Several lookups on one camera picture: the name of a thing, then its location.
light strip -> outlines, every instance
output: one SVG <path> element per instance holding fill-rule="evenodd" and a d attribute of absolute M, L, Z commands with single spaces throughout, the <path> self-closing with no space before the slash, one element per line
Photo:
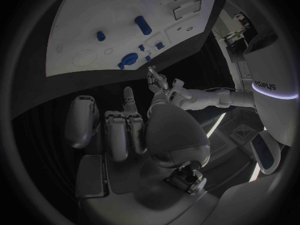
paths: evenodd
<path fill-rule="evenodd" d="M 216 123 L 213 125 L 213 127 L 211 128 L 211 130 L 207 133 L 207 138 L 209 138 L 213 132 L 216 130 L 217 126 L 219 126 L 220 122 L 222 121 L 222 119 L 224 118 L 226 112 L 223 113 L 219 118 L 218 120 L 216 121 Z"/>
<path fill-rule="evenodd" d="M 273 94 L 269 94 L 267 92 L 264 92 L 264 91 L 261 91 L 259 90 L 257 87 L 254 86 L 254 84 L 252 83 L 252 88 L 259 92 L 260 94 L 264 94 L 266 96 L 269 96 L 269 97 L 272 97 L 272 98 L 276 98 L 276 99 L 284 99 L 284 100 L 290 100 L 290 99 L 296 99 L 298 98 L 298 94 L 294 95 L 294 96 L 276 96 L 276 95 L 273 95 Z"/>
<path fill-rule="evenodd" d="M 260 170 L 261 170 L 261 169 L 260 169 L 259 164 L 256 163 L 256 166 L 255 166 L 254 171 L 253 171 L 253 173 L 252 173 L 252 176 L 251 176 L 251 178 L 250 178 L 250 180 L 249 180 L 249 183 L 255 181 L 255 180 L 258 178 L 259 173 L 260 173 Z"/>

glowing blue light ring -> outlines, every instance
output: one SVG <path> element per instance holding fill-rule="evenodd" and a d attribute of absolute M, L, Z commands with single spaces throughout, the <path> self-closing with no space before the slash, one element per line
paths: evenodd
<path fill-rule="evenodd" d="M 273 94 L 269 94 L 267 92 L 261 91 L 259 90 L 257 87 L 254 86 L 254 84 L 252 83 L 252 88 L 257 91 L 260 94 L 275 98 L 275 99 L 284 99 L 284 100 L 291 100 L 291 99 L 296 99 L 298 98 L 298 94 L 294 95 L 294 96 L 277 96 L 277 95 L 273 95 Z"/>

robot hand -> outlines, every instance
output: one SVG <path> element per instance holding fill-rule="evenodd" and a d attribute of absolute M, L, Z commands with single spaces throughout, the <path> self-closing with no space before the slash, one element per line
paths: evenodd
<path fill-rule="evenodd" d="M 164 92 L 168 93 L 169 85 L 165 75 L 158 74 L 155 71 L 155 66 L 148 67 L 148 87 L 153 93 Z"/>

